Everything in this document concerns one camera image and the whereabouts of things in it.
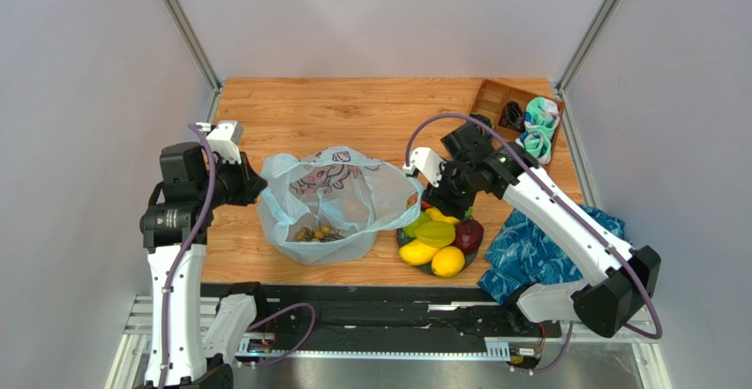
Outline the green fake pear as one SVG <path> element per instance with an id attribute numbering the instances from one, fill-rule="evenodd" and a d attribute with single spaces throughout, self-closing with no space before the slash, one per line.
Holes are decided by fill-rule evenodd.
<path id="1" fill-rule="evenodd" d="M 420 227 L 421 225 L 430 221 L 431 221 L 431 217 L 427 213 L 422 212 L 411 224 L 403 227 L 402 232 L 408 238 L 416 238 L 416 229 Z"/>

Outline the yellow fake pear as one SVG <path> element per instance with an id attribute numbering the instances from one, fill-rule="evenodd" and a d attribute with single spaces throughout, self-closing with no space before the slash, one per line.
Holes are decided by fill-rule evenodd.
<path id="1" fill-rule="evenodd" d="M 435 207 L 425 209 L 424 213 L 431 219 L 431 221 L 446 222 L 452 226 L 456 226 L 462 221 L 461 219 L 457 219 L 456 217 L 443 214 L 439 209 Z"/>

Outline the yellow fake mango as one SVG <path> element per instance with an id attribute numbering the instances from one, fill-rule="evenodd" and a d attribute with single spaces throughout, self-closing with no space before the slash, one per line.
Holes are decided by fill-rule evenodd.
<path id="1" fill-rule="evenodd" d="M 432 262 L 440 248 L 432 247 L 417 239 L 404 244 L 398 250 L 400 259 L 410 266 L 423 266 Z"/>

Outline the yellow fake lemon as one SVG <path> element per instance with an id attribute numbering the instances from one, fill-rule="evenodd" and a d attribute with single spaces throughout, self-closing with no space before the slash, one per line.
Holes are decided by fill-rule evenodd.
<path id="1" fill-rule="evenodd" d="M 431 262 L 432 273 L 441 278 L 456 276 L 465 267 L 465 254 L 454 246 L 442 248 Z"/>

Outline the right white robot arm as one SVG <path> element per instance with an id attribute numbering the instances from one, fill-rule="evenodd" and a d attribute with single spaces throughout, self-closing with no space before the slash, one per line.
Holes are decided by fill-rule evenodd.
<path id="1" fill-rule="evenodd" d="M 579 322 L 611 338 L 626 328 L 651 340 L 664 329 L 652 296 L 661 257 L 635 248 L 592 219 L 522 147 L 489 125 L 463 115 L 463 125 L 442 138 L 442 158 L 428 147 L 405 148 L 403 171 L 428 182 L 424 198 L 442 213 L 462 218 L 479 192 L 491 193 L 525 214 L 573 261 L 579 281 L 525 285 L 506 301 L 531 323 Z"/>

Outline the dark red fake fruit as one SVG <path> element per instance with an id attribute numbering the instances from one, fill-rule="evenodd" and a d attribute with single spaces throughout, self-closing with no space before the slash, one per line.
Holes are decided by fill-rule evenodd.
<path id="1" fill-rule="evenodd" d="M 468 219 L 455 226 L 455 239 L 452 245 L 463 253 L 476 252 L 484 239 L 484 227 L 474 219 Z"/>

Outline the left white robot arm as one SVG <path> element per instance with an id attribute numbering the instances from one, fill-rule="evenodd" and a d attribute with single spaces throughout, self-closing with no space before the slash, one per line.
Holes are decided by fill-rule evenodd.
<path id="1" fill-rule="evenodd" d="M 201 274 L 208 229 L 219 206 L 248 206 L 266 181 L 234 142 L 168 146 L 139 228 L 153 289 L 152 347 L 143 387 L 230 388 L 230 368 L 247 326 L 257 317 L 260 286 L 234 284 L 200 323 Z"/>

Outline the light blue plastic bag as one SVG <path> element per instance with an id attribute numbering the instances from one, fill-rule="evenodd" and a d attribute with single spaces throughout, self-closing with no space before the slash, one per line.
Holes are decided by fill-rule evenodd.
<path id="1" fill-rule="evenodd" d="M 261 171 L 267 187 L 257 208 L 264 236 L 283 255 L 306 266 L 358 260 L 381 231 L 411 224 L 421 213 L 408 209 L 422 195 L 419 181 L 398 167 L 347 146 L 331 146 L 302 159 L 278 153 Z M 342 240 L 294 242 L 302 227 L 328 224 Z"/>

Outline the yellow green star fruit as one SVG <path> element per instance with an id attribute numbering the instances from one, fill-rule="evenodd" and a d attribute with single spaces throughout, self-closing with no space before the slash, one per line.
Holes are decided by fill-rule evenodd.
<path id="1" fill-rule="evenodd" d="M 416 227 L 415 237 L 433 248 L 444 248 L 455 240 L 455 226 L 445 221 L 428 221 Z"/>

